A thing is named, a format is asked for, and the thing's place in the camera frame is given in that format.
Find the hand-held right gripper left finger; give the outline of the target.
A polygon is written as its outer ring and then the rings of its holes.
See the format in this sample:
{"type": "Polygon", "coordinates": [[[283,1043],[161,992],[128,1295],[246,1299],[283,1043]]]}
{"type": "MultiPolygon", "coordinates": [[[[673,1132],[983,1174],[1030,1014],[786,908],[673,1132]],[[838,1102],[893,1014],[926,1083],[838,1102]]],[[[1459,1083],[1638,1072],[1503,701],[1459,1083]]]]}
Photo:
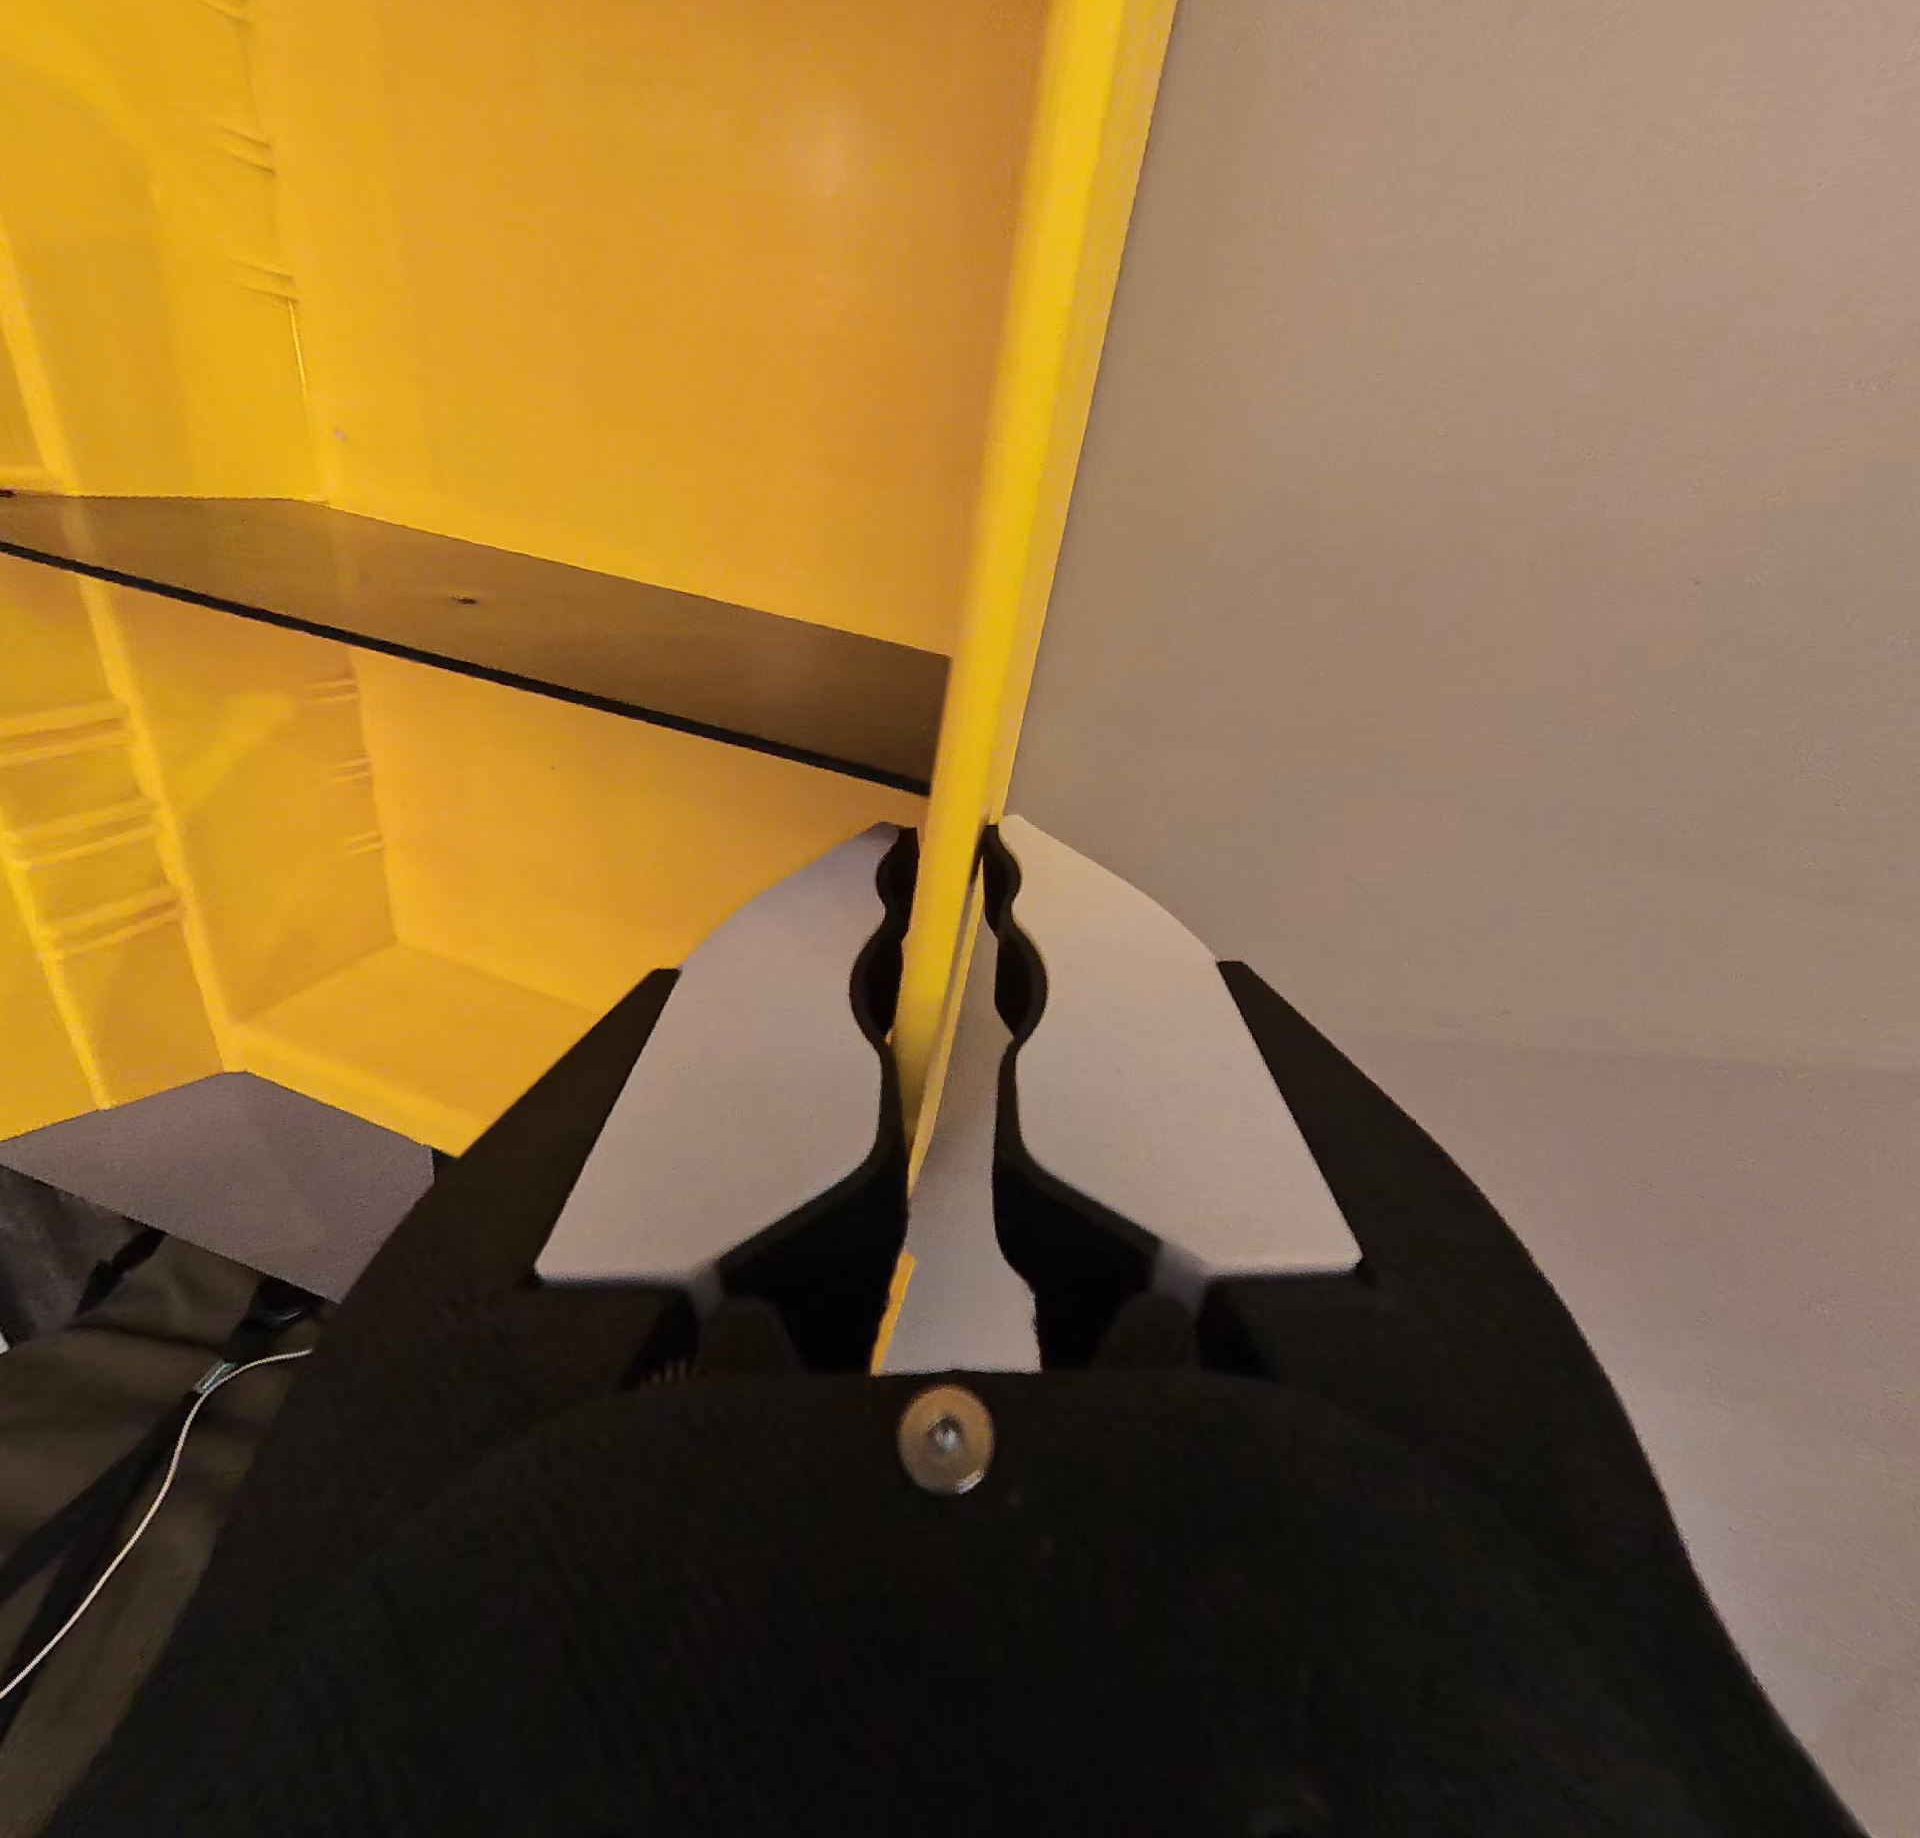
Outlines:
{"type": "Polygon", "coordinates": [[[722,918],[680,966],[535,1262],[551,1288],[717,1295],[722,1258],[794,1221],[879,1141],[854,961],[884,922],[875,825],[722,918]]]}

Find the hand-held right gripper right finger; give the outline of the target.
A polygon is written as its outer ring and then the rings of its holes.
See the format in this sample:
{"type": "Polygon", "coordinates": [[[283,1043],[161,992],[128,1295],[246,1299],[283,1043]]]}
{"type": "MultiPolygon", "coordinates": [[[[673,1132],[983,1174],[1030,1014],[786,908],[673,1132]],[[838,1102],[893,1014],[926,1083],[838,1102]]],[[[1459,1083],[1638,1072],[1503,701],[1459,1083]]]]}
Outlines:
{"type": "Polygon", "coordinates": [[[994,1228],[1036,1304],[1355,1274],[1357,1234],[1213,950],[1019,816],[985,831],[982,874],[1006,1029],[994,1228]]]}

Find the yellow plastic bin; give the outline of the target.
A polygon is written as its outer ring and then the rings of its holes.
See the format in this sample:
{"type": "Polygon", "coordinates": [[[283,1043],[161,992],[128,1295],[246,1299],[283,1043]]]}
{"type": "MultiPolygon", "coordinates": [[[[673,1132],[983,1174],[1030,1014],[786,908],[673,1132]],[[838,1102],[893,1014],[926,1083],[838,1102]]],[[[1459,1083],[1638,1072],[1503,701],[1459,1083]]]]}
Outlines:
{"type": "Polygon", "coordinates": [[[949,659],[928,795],[5,553],[5,1140],[346,1259],[895,825],[865,1161],[722,1258],[868,1371],[1179,0],[5,0],[5,491],[320,501],[949,659]]]}

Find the black divider plate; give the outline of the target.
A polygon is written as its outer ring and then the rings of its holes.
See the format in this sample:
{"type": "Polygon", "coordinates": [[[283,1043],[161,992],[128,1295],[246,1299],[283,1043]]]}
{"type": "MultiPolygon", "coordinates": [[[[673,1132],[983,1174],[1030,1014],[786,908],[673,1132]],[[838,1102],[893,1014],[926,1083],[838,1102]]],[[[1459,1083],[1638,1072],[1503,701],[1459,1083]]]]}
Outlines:
{"type": "Polygon", "coordinates": [[[5,491],[5,553],[928,795],[949,659],[320,501],[5,491]]]}

